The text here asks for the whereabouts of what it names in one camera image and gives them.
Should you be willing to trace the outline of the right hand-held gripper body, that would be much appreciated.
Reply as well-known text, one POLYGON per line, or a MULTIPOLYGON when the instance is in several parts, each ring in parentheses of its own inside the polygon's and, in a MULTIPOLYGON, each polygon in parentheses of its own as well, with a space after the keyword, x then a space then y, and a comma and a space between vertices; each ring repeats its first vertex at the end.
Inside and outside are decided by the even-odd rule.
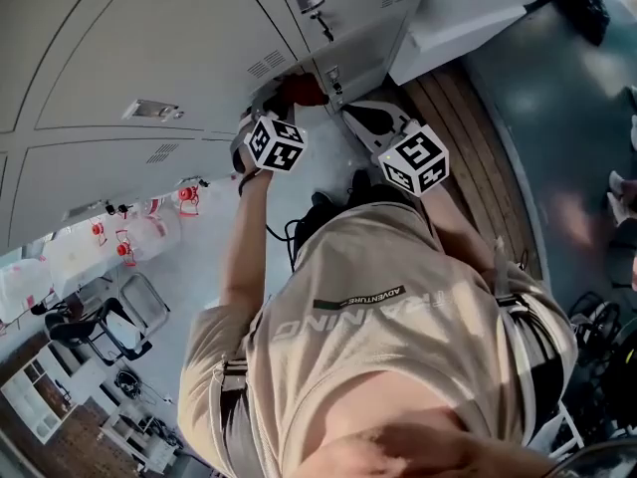
POLYGON ((449 151, 429 124, 408 120, 371 140, 372 156, 384 180, 410 195, 421 197, 450 174, 449 151))

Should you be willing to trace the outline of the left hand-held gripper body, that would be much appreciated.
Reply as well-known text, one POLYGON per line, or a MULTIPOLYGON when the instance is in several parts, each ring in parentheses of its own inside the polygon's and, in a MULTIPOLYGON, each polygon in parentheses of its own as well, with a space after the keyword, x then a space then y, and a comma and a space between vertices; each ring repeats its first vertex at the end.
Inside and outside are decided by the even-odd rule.
POLYGON ((308 146, 308 132, 269 112, 259 117, 247 114, 242 126, 252 124, 242 138, 242 154, 249 166, 274 172, 291 172, 308 146))

